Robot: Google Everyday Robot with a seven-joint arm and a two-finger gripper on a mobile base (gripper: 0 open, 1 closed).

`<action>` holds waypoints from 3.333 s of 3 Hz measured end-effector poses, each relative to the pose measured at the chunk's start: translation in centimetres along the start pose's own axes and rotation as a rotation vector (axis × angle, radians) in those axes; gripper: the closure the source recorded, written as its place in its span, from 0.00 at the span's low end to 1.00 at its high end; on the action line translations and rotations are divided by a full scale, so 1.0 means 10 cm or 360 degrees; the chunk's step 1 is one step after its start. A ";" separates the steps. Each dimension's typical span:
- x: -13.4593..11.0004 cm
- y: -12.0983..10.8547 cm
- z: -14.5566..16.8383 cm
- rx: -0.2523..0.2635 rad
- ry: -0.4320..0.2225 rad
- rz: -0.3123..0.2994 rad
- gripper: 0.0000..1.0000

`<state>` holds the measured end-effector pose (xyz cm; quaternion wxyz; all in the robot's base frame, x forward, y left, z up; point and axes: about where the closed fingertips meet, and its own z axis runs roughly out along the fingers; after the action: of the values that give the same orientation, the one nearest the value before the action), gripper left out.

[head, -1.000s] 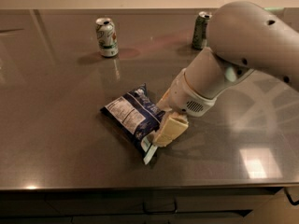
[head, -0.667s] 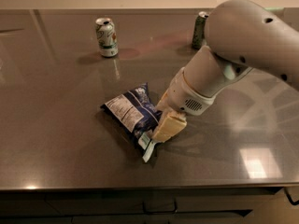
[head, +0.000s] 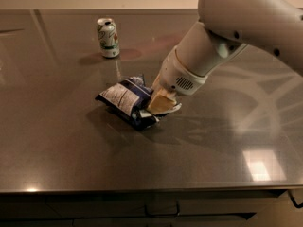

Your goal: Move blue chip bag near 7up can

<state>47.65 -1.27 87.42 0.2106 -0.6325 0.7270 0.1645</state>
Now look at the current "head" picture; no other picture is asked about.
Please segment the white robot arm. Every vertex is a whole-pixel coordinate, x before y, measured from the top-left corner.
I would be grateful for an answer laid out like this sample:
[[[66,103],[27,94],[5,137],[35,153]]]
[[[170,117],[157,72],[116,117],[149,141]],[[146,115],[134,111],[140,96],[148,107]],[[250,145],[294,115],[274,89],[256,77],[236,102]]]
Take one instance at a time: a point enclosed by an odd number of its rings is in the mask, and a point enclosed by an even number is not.
[[[302,73],[302,9],[285,0],[199,0],[198,14],[199,20],[163,61],[147,107],[152,114],[177,110],[177,96],[194,94],[216,66],[247,45]]]

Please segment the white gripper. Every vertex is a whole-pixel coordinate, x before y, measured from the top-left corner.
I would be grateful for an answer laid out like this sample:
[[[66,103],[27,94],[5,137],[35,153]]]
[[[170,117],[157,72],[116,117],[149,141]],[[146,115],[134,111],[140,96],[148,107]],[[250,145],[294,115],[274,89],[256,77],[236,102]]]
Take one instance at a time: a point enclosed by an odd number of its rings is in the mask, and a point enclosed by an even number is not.
[[[193,95],[205,82],[207,76],[197,76],[180,63],[177,47],[165,57],[158,76],[152,84],[154,90],[147,110],[151,114],[163,114],[171,110],[179,96]]]

